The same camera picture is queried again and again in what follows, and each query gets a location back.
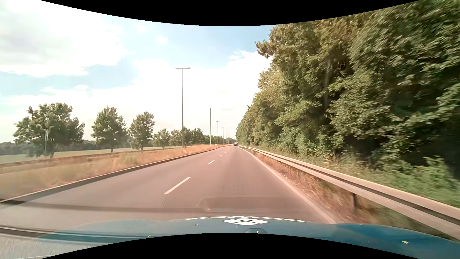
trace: tree line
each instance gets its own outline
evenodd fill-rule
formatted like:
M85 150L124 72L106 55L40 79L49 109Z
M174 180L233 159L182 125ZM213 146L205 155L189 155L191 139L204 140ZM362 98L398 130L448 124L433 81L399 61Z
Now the tree line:
M298 156L353 153L406 182L425 177L414 166L431 166L428 181L455 188L459 31L455 0L278 25L256 42L273 60L237 140Z
M129 127L115 107L105 107L98 112L91 137L95 140L83 139L84 123L72 118L72 106L65 103L39 105L34 110L29 107L28 116L18 123L14 143L0 143L0 155L27 154L29 157L49 156L52 158L58 151L94 150L131 147L143 150L145 147L180 146L182 130L162 129L154 133L154 115L150 112L138 114ZM204 135L200 128L184 127L184 145L217 144L217 136ZM219 136L219 144L233 143L231 138Z

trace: solid white edge line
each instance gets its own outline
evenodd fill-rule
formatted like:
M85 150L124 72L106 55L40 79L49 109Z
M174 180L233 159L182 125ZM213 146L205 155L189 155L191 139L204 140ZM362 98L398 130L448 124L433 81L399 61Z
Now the solid white edge line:
M191 178L190 176L185 178L182 182L176 184L176 186L172 187L167 192L165 192L165 194L168 194L168 193L172 192L175 188L179 187L179 185L183 184L185 181L189 180L190 178Z
M307 203L308 205L310 205L316 212L318 212L325 220L327 220L330 224L335 224L337 222L335 222L335 220L333 220L331 217L329 217L324 211L322 211L322 209L320 209L318 206L316 206L313 202L311 202L307 197L305 197L303 194L301 194L298 190L296 190L296 188L294 188L293 186L291 186L288 182L286 182L286 180L284 180L283 178L281 178L281 176L279 176L276 172L274 172L270 167L268 167L266 164L264 164L262 161L260 161L256 156L254 156L253 154L251 154L248 150L244 149L244 148L241 148L240 146L238 146L241 150L244 150L246 151L248 154L250 154L253 158L255 158L259 163L261 163L266 169L268 169L268 171L270 171L273 175L275 175L281 182L283 182L284 184L286 184L286 186L288 186L293 192L295 192L295 194L297 194L305 203Z

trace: guardrail post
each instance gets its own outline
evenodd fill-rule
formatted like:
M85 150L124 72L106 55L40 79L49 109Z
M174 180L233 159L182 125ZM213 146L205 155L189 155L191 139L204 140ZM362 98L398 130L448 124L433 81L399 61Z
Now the guardrail post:
M355 193L351 193L351 206L353 207L353 210L356 212L358 208L358 198L356 197Z

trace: hood emblem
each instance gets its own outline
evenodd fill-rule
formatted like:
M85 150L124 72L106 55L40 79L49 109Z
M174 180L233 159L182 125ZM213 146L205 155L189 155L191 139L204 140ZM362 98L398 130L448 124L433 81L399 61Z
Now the hood emblem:
M268 223L269 221L254 219L254 218L239 218L239 219L232 218L232 219L224 220L224 222L249 226L249 225L258 225L258 224Z

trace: car hood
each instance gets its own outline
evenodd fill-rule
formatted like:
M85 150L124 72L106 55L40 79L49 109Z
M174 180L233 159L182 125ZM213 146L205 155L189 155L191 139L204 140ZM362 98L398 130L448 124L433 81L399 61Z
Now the car hood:
M415 258L457 258L460 243L433 235L373 224L320 224L291 218L215 216L175 220L109 220L40 236L43 239L116 243L205 233L254 233L309 237L384 250Z

